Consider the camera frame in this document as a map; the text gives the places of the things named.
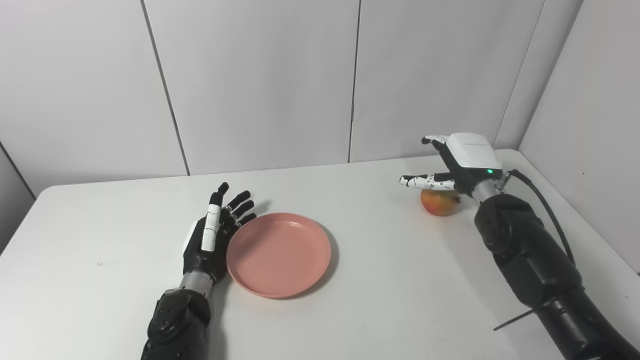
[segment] wrist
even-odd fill
[[[192,269],[184,273],[180,282],[180,289],[193,290],[208,297],[211,288],[216,283],[216,279],[212,274],[198,269]]]

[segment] robot forearm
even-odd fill
[[[206,359],[210,321],[205,295],[188,288],[168,290],[156,304],[142,360]]]

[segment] white robotic hand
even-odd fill
[[[479,134],[454,133],[451,136],[429,135],[422,143],[438,150],[449,172],[424,175],[403,175],[400,184],[428,190],[457,190],[472,196],[474,188],[485,180],[497,181],[502,176],[502,164],[487,139]]]

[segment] plate rim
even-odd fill
[[[268,295],[268,294],[260,293],[258,291],[255,291],[255,290],[249,288],[248,286],[245,286],[241,281],[239,281],[236,278],[236,276],[234,275],[233,271],[231,270],[231,266],[230,266],[230,263],[228,261],[228,250],[229,250],[229,248],[231,248],[231,244],[234,241],[234,239],[236,238],[236,236],[238,235],[238,233],[240,233],[240,231],[242,231],[242,229],[244,229],[246,226],[249,226],[249,224],[251,224],[252,222],[256,221],[257,219],[264,218],[264,217],[269,217],[270,215],[271,216],[273,216],[273,215],[290,215],[291,216],[292,215],[294,217],[298,217],[298,218],[303,218],[303,219],[309,220],[309,221],[311,221],[311,223],[314,226],[317,226],[317,228],[320,229],[320,231],[323,234],[323,240],[324,240],[323,242],[326,244],[326,247],[328,249],[328,252],[327,252],[328,256],[326,257],[326,264],[323,264],[323,271],[320,273],[320,276],[317,279],[315,279],[314,282],[312,282],[309,286],[307,286],[306,288],[304,288],[302,290],[296,290],[296,291],[293,291],[291,293],[287,293],[285,295]],[[313,219],[311,219],[309,217],[306,217],[304,215],[300,215],[300,214],[296,214],[296,213],[290,213],[290,212],[268,213],[268,214],[261,215],[261,216],[255,218],[255,219],[249,221],[244,226],[242,226],[233,235],[233,237],[231,237],[231,240],[229,240],[229,245],[228,245],[228,248],[227,248],[227,272],[229,273],[229,276],[231,276],[231,278],[234,280],[234,282],[236,284],[240,285],[241,288],[245,289],[246,291],[249,291],[250,293],[252,293],[254,295],[258,295],[260,297],[265,297],[267,299],[286,299],[286,298],[289,298],[289,297],[293,297],[293,296],[299,295],[299,294],[309,290],[310,288],[313,287],[313,285],[315,285],[318,281],[320,281],[320,279],[322,279],[322,277],[325,275],[327,269],[329,269],[329,264],[331,263],[332,255],[333,254],[332,254],[332,249],[331,249],[331,241],[329,240],[329,236],[327,235],[326,231],[322,228],[322,226],[320,226],[320,224],[318,224],[315,220],[313,220]]]

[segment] robotic finger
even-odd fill
[[[454,189],[455,184],[448,172],[433,175],[402,175],[400,177],[400,185],[408,188],[449,191]]]

